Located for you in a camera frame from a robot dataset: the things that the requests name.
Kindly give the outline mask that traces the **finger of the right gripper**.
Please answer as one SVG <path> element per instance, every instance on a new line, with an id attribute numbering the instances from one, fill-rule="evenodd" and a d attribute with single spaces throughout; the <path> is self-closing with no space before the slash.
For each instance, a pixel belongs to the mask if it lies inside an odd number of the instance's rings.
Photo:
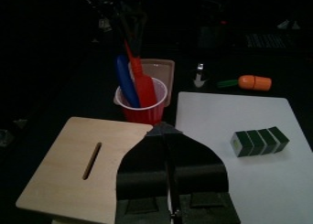
<path id="1" fill-rule="evenodd" d="M 140 14 L 136 15 L 136 21 L 135 21 L 134 53 L 136 57 L 140 55 L 146 23 L 147 23 L 147 14 L 142 12 Z"/>
<path id="2" fill-rule="evenodd" d="M 123 37 L 126 39 L 127 45 L 131 45 L 131 42 L 134 39 L 135 18 L 134 18 L 131 8 L 124 3 L 120 3 L 119 20 L 120 20 L 120 29 L 122 29 Z"/>

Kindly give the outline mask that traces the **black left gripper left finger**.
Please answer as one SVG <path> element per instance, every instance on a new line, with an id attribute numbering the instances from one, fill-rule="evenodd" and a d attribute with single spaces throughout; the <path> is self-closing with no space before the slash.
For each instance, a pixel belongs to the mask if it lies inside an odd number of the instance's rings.
<path id="1" fill-rule="evenodd" d="M 120 160 L 115 224 L 170 224 L 164 123 L 156 124 Z"/>

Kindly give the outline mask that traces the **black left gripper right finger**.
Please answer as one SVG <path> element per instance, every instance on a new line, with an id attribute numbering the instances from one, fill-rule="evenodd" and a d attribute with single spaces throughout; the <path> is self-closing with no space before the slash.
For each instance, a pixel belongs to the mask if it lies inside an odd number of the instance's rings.
<path id="1" fill-rule="evenodd" d="M 175 127 L 163 127 L 172 208 L 180 224 L 241 224 L 226 166 L 213 150 Z"/>

